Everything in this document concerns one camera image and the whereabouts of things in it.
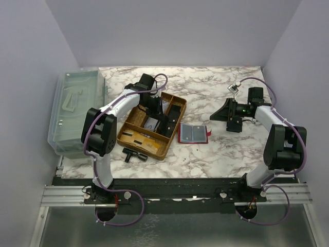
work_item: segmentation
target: marble surface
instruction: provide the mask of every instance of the marble surface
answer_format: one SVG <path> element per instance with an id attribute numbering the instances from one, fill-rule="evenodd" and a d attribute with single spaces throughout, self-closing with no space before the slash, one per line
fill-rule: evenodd
<path id="1" fill-rule="evenodd" d="M 232 97 L 227 87 L 245 77 L 263 79 L 259 67 L 103 67 L 100 68 L 108 83 L 109 102 L 116 98 L 129 83 L 139 81 L 143 73 L 165 73 L 169 77 L 165 92 L 187 99 L 182 122 L 211 127 L 208 144 L 179 144 L 177 135 L 163 161 L 149 158 L 142 162 L 132 158 L 125 163 L 122 146 L 116 144 L 111 152 L 114 178 L 230 178 L 240 177 L 263 162 L 263 151 L 268 136 L 259 123 L 246 121 L 241 133 L 226 131 L 226 123 L 210 121 L 226 98 Z M 247 102 L 248 88 L 261 86 L 264 98 L 270 102 L 267 89 L 258 81 L 247 80 L 240 86 L 237 101 Z M 126 116 L 118 122 L 120 130 Z M 89 158 L 63 159 L 62 178 L 92 178 Z"/>

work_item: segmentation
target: plastic container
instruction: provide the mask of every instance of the plastic container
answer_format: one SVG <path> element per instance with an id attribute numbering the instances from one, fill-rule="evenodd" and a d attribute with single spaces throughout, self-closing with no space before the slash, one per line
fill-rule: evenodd
<path id="1" fill-rule="evenodd" d="M 97 68 L 59 77 L 48 132 L 48 142 L 55 153 L 67 158 L 83 157 L 80 138 L 86 113 L 106 104 L 107 87 Z"/>

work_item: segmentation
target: table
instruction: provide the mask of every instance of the table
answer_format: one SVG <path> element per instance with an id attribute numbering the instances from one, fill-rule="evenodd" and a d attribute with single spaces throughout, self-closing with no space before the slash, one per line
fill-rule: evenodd
<path id="1" fill-rule="evenodd" d="M 143 73 L 169 77 L 165 92 L 187 100 L 181 122 L 206 125 L 212 129 L 208 144 L 179 144 L 174 138 L 163 161 L 149 158 L 142 162 L 132 158 L 125 163 L 123 147 L 116 144 L 111 152 L 111 169 L 114 178 L 231 178 L 241 177 L 263 162 L 263 151 L 268 132 L 257 122 L 243 123 L 241 133 L 226 131 L 226 123 L 210 121 L 226 98 L 232 97 L 227 87 L 245 77 L 263 79 L 260 67 L 103 67 L 107 80 L 109 102 L 115 99 L 129 83 L 139 81 Z M 265 102 L 270 102 L 267 88 L 255 80 L 240 86 L 237 101 L 247 103 L 248 88 L 264 88 Z M 118 122 L 120 130 L 126 116 Z M 90 158 L 63 159 L 63 179 L 92 178 Z"/>

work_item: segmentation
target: brown organizer tray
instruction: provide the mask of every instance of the brown organizer tray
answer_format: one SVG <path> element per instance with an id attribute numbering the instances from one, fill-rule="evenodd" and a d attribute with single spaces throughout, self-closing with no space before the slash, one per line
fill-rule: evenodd
<path id="1" fill-rule="evenodd" d="M 178 130 L 179 123 L 180 123 L 181 119 L 183 118 L 184 112 L 186 110 L 186 105 L 187 105 L 187 101 L 185 99 L 171 95 L 171 94 L 167 94 L 165 92 L 161 93 L 161 97 L 165 101 L 169 102 L 169 106 L 165 112 L 166 115 L 169 113 L 172 105 L 178 105 L 181 107 L 178 122 L 177 122 L 174 132 L 172 133 L 170 138 L 167 138 L 156 132 L 152 132 L 152 131 L 144 129 L 143 127 L 144 127 L 144 124 L 146 123 L 146 120 L 148 119 L 148 117 L 146 116 L 146 113 L 141 111 L 138 107 L 134 107 L 131 110 L 127 120 L 124 122 L 124 124 L 123 124 L 122 128 L 120 129 L 118 136 L 117 136 L 118 144 L 120 144 L 124 147 L 134 149 L 138 152 L 144 153 L 144 154 L 146 154 L 150 157 L 156 158 L 157 160 L 160 160 L 160 161 L 162 161 L 166 157 L 170 144 L 173 141 L 174 136 Z M 158 149 L 157 153 L 153 154 L 140 147 L 136 147 L 130 143 L 121 141 L 120 140 L 121 135 L 126 130 L 133 130 L 133 131 L 136 131 L 136 132 L 139 132 L 142 134 L 149 135 L 150 139 L 153 139 L 153 140 L 155 140 L 156 143 L 160 144 L 160 148 Z"/>

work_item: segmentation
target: wall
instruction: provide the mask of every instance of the wall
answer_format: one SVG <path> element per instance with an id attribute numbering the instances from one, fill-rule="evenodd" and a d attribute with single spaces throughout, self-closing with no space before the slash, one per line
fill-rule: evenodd
<path id="1" fill-rule="evenodd" d="M 78 67 L 43 0 L 0 7 L 0 245 L 28 246 L 58 157 L 47 143 L 57 76 Z"/>
<path id="2" fill-rule="evenodd" d="M 81 66 L 263 66 L 300 0 L 46 0 Z"/>
<path id="3" fill-rule="evenodd" d="M 300 174 L 329 233 L 329 1 L 303 0 L 264 68 L 277 109 L 307 128 L 307 165 Z"/>

